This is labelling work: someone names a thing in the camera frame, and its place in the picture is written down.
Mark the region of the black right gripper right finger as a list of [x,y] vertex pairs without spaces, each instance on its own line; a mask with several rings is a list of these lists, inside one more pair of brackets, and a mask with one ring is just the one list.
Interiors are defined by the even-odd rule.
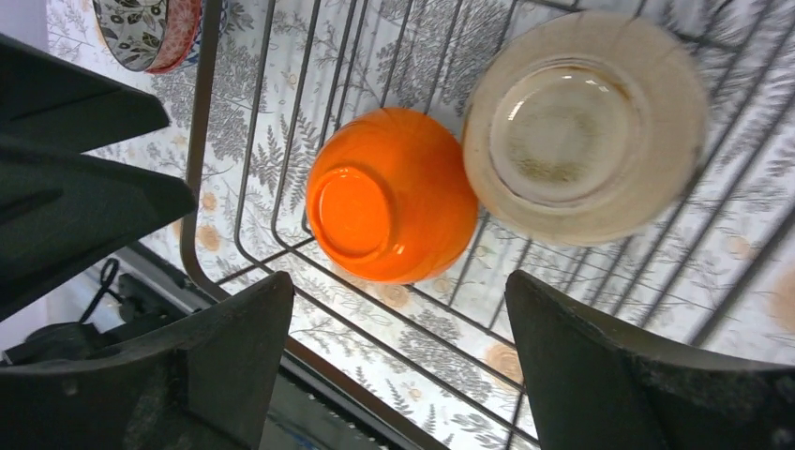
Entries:
[[543,448],[793,447],[793,367],[658,336],[521,270],[504,298]]

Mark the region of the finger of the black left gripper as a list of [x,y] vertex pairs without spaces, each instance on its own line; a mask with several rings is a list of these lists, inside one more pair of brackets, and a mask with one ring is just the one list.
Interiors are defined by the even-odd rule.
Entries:
[[180,178],[1,141],[1,317],[195,211]]
[[139,89],[1,36],[1,137],[75,153],[170,124]]

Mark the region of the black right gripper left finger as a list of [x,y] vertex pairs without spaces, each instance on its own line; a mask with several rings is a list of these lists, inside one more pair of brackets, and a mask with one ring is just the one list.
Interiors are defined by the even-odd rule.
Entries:
[[5,449],[255,449],[293,311],[277,272],[168,324],[64,322],[1,357]]

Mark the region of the pink patterned bowl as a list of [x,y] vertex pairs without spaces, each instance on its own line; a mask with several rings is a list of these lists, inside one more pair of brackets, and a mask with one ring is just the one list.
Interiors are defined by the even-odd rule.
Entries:
[[196,0],[94,0],[92,6],[112,57],[123,68],[151,74],[187,58],[203,12]]

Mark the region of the orange glossy bowl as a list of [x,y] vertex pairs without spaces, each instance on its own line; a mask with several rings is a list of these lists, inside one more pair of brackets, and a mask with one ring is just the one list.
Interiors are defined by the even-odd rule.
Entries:
[[306,212],[337,266],[408,284],[454,264],[473,236],[478,200],[454,135],[392,107],[353,119],[325,143],[307,178]]

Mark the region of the beige bowl with leaf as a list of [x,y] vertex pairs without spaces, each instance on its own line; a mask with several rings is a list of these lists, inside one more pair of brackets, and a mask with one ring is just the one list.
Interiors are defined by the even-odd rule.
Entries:
[[655,220],[703,163],[694,58],[641,18],[583,10],[492,60],[468,100],[466,174],[489,213],[552,245],[599,246]]

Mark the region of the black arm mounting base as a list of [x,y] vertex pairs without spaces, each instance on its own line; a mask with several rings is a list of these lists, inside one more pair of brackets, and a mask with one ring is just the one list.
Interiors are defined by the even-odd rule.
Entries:
[[[109,259],[103,266],[97,299],[112,297],[117,303],[120,324],[100,331],[146,322],[168,324],[194,313],[186,313],[159,292],[134,276],[120,274],[119,262]],[[407,419],[389,412],[379,400],[362,405],[336,387],[301,371],[301,365],[284,349],[279,360],[273,393],[255,449],[435,449],[438,443]]]

